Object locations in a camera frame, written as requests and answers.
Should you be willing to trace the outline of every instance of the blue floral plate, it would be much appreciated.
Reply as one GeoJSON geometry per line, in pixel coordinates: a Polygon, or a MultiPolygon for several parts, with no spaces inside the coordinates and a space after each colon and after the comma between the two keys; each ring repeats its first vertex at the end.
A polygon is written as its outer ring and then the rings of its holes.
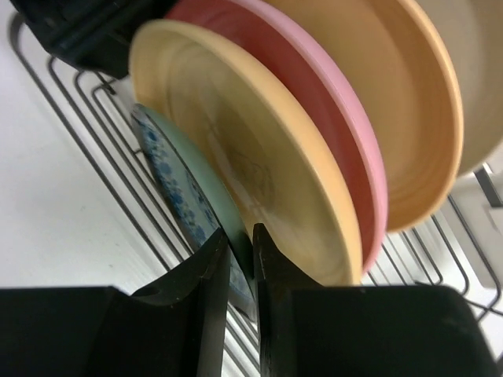
{"type": "Polygon", "coordinates": [[[194,143],[162,115],[136,104],[131,118],[152,175],[193,249],[218,227],[226,233],[233,251],[229,301],[256,320],[252,243],[226,187],[194,143]]]}

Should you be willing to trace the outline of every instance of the dish rack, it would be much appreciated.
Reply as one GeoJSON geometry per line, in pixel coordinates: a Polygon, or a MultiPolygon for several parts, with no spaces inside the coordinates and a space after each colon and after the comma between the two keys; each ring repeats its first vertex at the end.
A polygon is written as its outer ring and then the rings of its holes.
{"type": "MultiPolygon", "coordinates": [[[[128,112],[132,96],[120,93],[115,79],[95,72],[76,71],[55,57],[47,56],[45,64],[33,61],[24,49],[27,38],[36,42],[22,17],[15,15],[9,26],[13,52],[138,235],[160,264],[167,271],[172,269],[190,255],[190,249],[163,204],[134,138],[128,112]],[[132,206],[139,208],[146,221],[138,220],[132,206]]],[[[489,203],[503,207],[490,175],[485,170],[475,175],[489,203]]],[[[503,330],[501,282],[452,196],[448,198],[448,205],[473,243],[495,289],[480,285],[441,213],[416,228],[387,235],[375,266],[362,283],[451,286],[464,296],[489,338],[495,329],[503,330]]],[[[503,339],[503,332],[496,337],[503,339]]],[[[503,346],[491,343],[490,346],[503,374],[503,346]]],[[[224,350],[224,373],[259,375],[257,327],[231,306],[227,313],[224,350]]]]}

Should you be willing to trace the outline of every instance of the plate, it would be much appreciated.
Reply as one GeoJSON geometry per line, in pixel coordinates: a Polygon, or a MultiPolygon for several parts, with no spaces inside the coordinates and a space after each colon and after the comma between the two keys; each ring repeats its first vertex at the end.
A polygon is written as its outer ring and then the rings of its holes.
{"type": "Polygon", "coordinates": [[[480,167],[503,141],[503,3],[418,0],[446,44],[461,88],[464,146],[459,174],[480,167]]]}
{"type": "Polygon", "coordinates": [[[197,251],[223,228],[233,251],[229,300],[254,320],[252,243],[226,187],[190,139],[163,116],[136,104],[131,119],[152,175],[191,248],[197,251]]]}
{"type": "Polygon", "coordinates": [[[332,58],[298,24],[260,0],[182,0],[167,18],[205,27],[238,44],[304,107],[351,194],[367,271],[386,230],[386,174],[367,115],[332,58]]]}
{"type": "Polygon", "coordinates": [[[413,0],[266,0],[337,63],[376,133],[389,194],[387,230],[446,199],[461,160],[463,111],[449,54],[413,0]]]}
{"type": "Polygon", "coordinates": [[[351,196],[302,106],[252,55],[192,24],[157,20],[136,34],[138,102],[180,127],[229,189],[248,232],[324,285],[356,284],[362,247],[351,196]]]}

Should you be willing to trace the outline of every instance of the blue floral pattern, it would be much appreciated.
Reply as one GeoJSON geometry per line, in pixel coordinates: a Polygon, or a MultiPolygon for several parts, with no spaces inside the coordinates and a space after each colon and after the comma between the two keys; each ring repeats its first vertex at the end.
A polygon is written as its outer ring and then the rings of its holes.
{"type": "MultiPolygon", "coordinates": [[[[135,127],[141,132],[145,156],[153,167],[153,173],[162,185],[165,199],[169,200],[186,231],[197,247],[219,227],[215,213],[191,173],[165,136],[142,111],[135,109],[132,116],[135,127]]],[[[230,286],[240,295],[252,299],[252,293],[244,275],[231,253],[230,286]]]]}

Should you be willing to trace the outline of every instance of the red plate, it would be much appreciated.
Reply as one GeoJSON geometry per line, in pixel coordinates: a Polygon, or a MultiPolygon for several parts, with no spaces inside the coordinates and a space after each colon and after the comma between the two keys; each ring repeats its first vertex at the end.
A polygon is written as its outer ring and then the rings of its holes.
{"type": "Polygon", "coordinates": [[[205,27],[246,49],[304,107],[349,188],[368,271],[386,229],[386,176],[369,119],[330,56],[298,24],[260,0],[181,0],[166,18],[205,27]]]}

